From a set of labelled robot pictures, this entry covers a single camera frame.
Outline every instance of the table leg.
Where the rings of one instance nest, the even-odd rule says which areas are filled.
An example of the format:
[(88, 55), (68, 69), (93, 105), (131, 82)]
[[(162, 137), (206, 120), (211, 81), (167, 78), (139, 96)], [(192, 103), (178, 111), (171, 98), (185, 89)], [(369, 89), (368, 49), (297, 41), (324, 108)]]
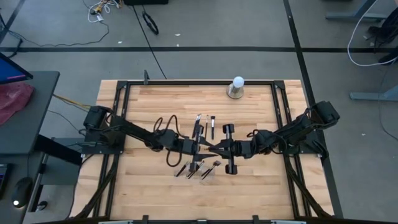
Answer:
[[(360, 19), (363, 14), (373, 5), (377, 0), (365, 0), (362, 5), (355, 12), (328, 12), (326, 14), (326, 19)], [(381, 22), (386, 19), (387, 16), (383, 14), (367, 13), (364, 19), (374, 19)]]
[(352, 100), (398, 101), (398, 85), (384, 93), (350, 93)]

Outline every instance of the yellow cable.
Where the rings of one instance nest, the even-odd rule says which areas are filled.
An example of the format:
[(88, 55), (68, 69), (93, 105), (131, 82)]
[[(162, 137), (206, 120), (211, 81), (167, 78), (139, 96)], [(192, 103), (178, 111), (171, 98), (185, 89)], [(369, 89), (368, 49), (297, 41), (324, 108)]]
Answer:
[(82, 108), (89, 109), (89, 108), (91, 107), (90, 105), (85, 105), (85, 104), (76, 102), (76, 101), (74, 101), (74, 100), (70, 100), (70, 99), (68, 99), (68, 98), (65, 98), (65, 97), (63, 97), (63, 96), (58, 96), (58, 95), (56, 95), (56, 94), (54, 94), (54, 97), (56, 97), (56, 98), (58, 98), (58, 99), (60, 99), (60, 100), (65, 100), (65, 101), (67, 101), (67, 102), (69, 102), (69, 103), (71, 103), (71, 104), (74, 104), (74, 105), (77, 105), (77, 106), (81, 106)]

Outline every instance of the red cloth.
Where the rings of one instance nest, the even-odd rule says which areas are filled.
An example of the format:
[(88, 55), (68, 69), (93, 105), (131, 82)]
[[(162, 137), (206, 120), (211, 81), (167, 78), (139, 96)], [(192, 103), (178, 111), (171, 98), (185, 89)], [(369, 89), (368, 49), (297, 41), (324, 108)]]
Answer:
[(26, 106), (33, 89), (23, 82), (0, 85), (0, 125)]

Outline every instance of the desk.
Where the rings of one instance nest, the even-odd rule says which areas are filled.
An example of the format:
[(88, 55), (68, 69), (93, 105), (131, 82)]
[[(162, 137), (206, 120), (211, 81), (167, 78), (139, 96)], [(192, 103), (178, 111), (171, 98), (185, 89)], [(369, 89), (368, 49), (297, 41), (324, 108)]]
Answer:
[(15, 208), (11, 195), (18, 180), (26, 177), (29, 159), (29, 176), (34, 182), (43, 153), (32, 151), (39, 134), (52, 93), (58, 82), (58, 72), (32, 72), (34, 78), (26, 82), (35, 90), (28, 105), (0, 126), (0, 163), (12, 164), (6, 191), (0, 199), (0, 217), (3, 223), (22, 223), (27, 205)]
[[(256, 128), (275, 130), (278, 127), (270, 86), (245, 85), (244, 96), (232, 100), (226, 94), (226, 85), (171, 84), (178, 80), (149, 80), (151, 82), (156, 85), (130, 87), (126, 108), (126, 119), (148, 130), (152, 130), (159, 117), (164, 118), (160, 127), (164, 128), (168, 118), (176, 114), (180, 132), (191, 135), (199, 113), (202, 125), (205, 125), (206, 114), (216, 116), (215, 140), (208, 137), (211, 143), (225, 138), (222, 125), (227, 123), (235, 125), (234, 139), (247, 139), (247, 133)], [(97, 105), (113, 107), (116, 84), (117, 80), (101, 82)], [(307, 107), (302, 85), (300, 80), (285, 80), (284, 84), (294, 119)], [(277, 94), (279, 104), (283, 105), (279, 90)], [(282, 121), (286, 123), (285, 111), (281, 109)], [(170, 128), (175, 129), (174, 121)], [(71, 216), (82, 210), (96, 190), (102, 157), (93, 156), (80, 169)], [(176, 153), (171, 153), (171, 163), (177, 157)], [(300, 157), (307, 188), (327, 212), (333, 213), (321, 160), (314, 154)], [(174, 177), (174, 172), (190, 160), (190, 156), (183, 156), (181, 165), (176, 168), (167, 166), (165, 158), (166, 151), (152, 152), (140, 141), (126, 138), (125, 151), (118, 165), (111, 220), (141, 220), (143, 215), (148, 215), (150, 220), (250, 220), (252, 215), (259, 215), (262, 220), (293, 218), (281, 155), (256, 155), (248, 160), (236, 158), (238, 175), (225, 174), (227, 161), (221, 157), (205, 159), (208, 165), (216, 159), (223, 163), (208, 182)], [(296, 194), (303, 215), (297, 188)]]

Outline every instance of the desk leg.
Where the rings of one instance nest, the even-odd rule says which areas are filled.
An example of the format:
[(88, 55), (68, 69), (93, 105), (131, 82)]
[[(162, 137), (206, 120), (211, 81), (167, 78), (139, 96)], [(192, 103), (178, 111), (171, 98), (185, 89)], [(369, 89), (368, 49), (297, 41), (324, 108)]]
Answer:
[[(360, 19), (363, 14), (373, 5), (377, 0), (365, 0), (358, 8), (356, 12), (328, 12), (326, 14), (326, 19)], [(387, 16), (383, 14), (367, 13), (364, 19), (375, 19), (376, 21), (382, 21), (386, 19)]]
[(44, 152), (50, 156), (63, 159), (64, 161), (70, 162), (74, 165), (81, 165), (81, 154), (73, 149), (69, 149), (43, 135), (38, 135), (34, 150)]
[(27, 212), (36, 212), (37, 204), (39, 203), (40, 196), (42, 194), (42, 189), (43, 189), (43, 185), (40, 183), (42, 181), (42, 177), (43, 177), (43, 173), (44, 173), (44, 169), (45, 169), (44, 167), (45, 167), (45, 164), (47, 163), (48, 158), (49, 158), (49, 155), (44, 154), (44, 157), (40, 164), (39, 173), (37, 174), (37, 178), (36, 178), (36, 181), (33, 186), (32, 198), (30, 199), (30, 202), (27, 206)]
[(350, 93), (352, 100), (380, 100), (380, 101), (398, 101), (398, 86), (387, 90), (384, 93)]

